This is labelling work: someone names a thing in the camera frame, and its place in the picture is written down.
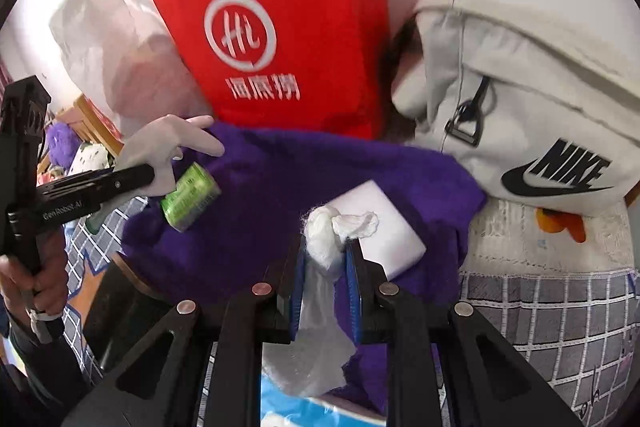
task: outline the nike swoosh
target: nike swoosh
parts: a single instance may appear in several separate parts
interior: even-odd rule
[[[504,188],[506,188],[511,194],[516,196],[522,196],[524,198],[543,198],[545,196],[564,196],[566,194],[580,194],[584,192],[598,192],[599,190],[606,190],[613,187],[601,187],[601,188],[582,188],[582,187],[533,187],[524,181],[524,173],[532,166],[536,161],[527,163],[522,167],[516,167],[510,171],[505,172],[502,175],[501,181]]]

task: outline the gloved hand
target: gloved hand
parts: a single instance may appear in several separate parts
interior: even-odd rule
[[[182,158],[180,147],[189,147],[210,156],[222,156],[225,147],[203,130],[212,124],[212,116],[194,116],[189,120],[183,120],[168,114],[146,124],[129,138],[116,159],[114,172],[147,163],[154,168],[156,177],[146,187],[121,194],[103,203],[98,212],[87,217],[87,229],[97,233],[114,209],[136,196],[164,196],[173,192],[175,177],[171,160]]]

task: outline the purple towel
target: purple towel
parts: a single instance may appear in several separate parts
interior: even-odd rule
[[[82,140],[66,123],[54,122],[46,130],[49,160],[52,165],[59,165],[65,171],[71,168]]]
[[[222,194],[185,233],[164,220],[159,201],[129,219],[124,253],[136,273],[179,301],[213,303],[261,280],[282,259],[302,219],[373,179],[426,245],[418,263],[396,278],[425,300],[458,297],[458,268],[467,229],[485,196],[456,161],[437,152],[284,130],[245,130],[216,123],[210,132],[225,145],[222,158],[184,151],[174,166],[180,177],[195,160],[211,172]],[[351,334],[344,279],[336,312]],[[365,406],[386,407],[384,346],[362,346],[345,368],[340,395]]]

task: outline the gray checkered cloth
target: gray checkered cloth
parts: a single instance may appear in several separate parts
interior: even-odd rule
[[[587,426],[618,410],[640,328],[633,269],[563,278],[467,274],[469,301]]]
[[[84,218],[65,225],[69,298],[74,297],[80,291],[85,266],[88,266],[94,275],[105,270],[111,262],[111,255],[120,250],[120,238],[125,222],[130,216],[142,211],[145,205],[146,198],[136,197],[120,208],[116,208],[107,217],[100,232],[96,235],[92,235],[86,229]],[[102,373],[95,362],[91,349],[82,338],[80,314],[67,304],[62,318],[65,323],[66,341],[74,350],[87,380],[96,384],[102,379]]]

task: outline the nike logo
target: nike logo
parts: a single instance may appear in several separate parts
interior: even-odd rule
[[[524,198],[543,198],[544,196],[564,196],[566,194],[582,194],[584,192],[597,192],[598,190],[606,190],[612,187],[591,188],[591,187],[534,187],[524,181],[524,173],[536,161],[527,163],[522,167],[516,167],[502,175],[501,181],[504,188],[511,194],[522,196]]]
[[[542,159],[533,160],[526,165],[505,172],[502,185],[511,194],[524,198],[543,198],[546,196],[565,196],[598,192],[612,187],[591,187],[590,182],[602,175],[602,170],[611,164],[610,160],[588,151],[584,147],[558,139]],[[526,172],[547,180],[564,184],[564,187],[539,187],[529,185]]]

